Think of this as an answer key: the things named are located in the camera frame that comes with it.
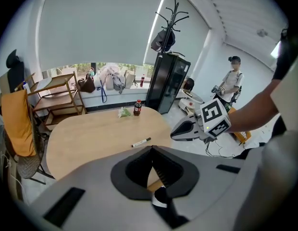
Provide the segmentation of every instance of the ceiling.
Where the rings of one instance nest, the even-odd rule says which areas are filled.
[[[254,56],[274,70],[270,55],[287,19],[273,0],[211,0],[223,25],[225,43]],[[260,37],[257,30],[267,36]]]

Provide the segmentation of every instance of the chair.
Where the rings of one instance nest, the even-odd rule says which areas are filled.
[[[19,175],[24,179],[30,179],[30,180],[33,180],[33,181],[36,181],[36,182],[39,182],[39,183],[45,185],[44,182],[39,181],[37,179],[33,179],[32,177],[36,172],[38,172],[44,176],[54,179],[54,177],[52,175],[49,175],[44,171],[44,169],[41,165],[42,157],[44,154],[44,141],[46,139],[48,139],[48,135],[44,136],[39,132],[39,130],[35,124],[35,119],[34,119],[32,108],[29,106],[28,110],[29,110],[29,116],[30,116],[31,125],[32,125],[32,136],[33,136],[32,142],[34,144],[34,149],[36,151],[36,155],[34,155],[34,156],[18,156],[18,161],[16,161],[14,158],[16,153],[12,147],[12,143],[8,137],[6,130],[4,130],[4,134],[3,134],[4,142],[5,142],[5,146],[6,146],[6,150],[7,150],[8,154],[17,163],[17,171],[18,171]]]

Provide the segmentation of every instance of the black backpack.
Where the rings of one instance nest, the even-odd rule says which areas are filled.
[[[234,93],[234,95],[231,98],[230,103],[236,103],[237,99],[241,95],[241,90],[242,90],[242,86],[240,86],[239,90]]]

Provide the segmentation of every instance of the brown bag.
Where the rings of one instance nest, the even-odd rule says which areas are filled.
[[[80,87],[80,91],[85,91],[85,92],[92,93],[96,89],[95,85],[93,83],[93,80],[89,76],[89,74],[86,74],[86,80],[80,79],[80,80],[77,81],[77,83]]]

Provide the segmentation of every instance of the trees outside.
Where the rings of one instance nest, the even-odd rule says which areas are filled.
[[[101,69],[106,64],[107,63],[97,62],[96,63],[96,69]],[[146,68],[147,69],[147,74],[146,74],[147,78],[151,78],[153,68],[154,68],[154,66],[148,65],[148,64],[144,64],[143,66],[133,65],[133,64],[118,64],[118,66],[120,68],[126,67],[128,70],[133,71],[134,73],[136,72],[136,69],[138,67]],[[78,78],[85,78],[86,74],[91,69],[91,63],[74,64],[74,65],[69,65],[69,67],[75,67],[77,69]]]

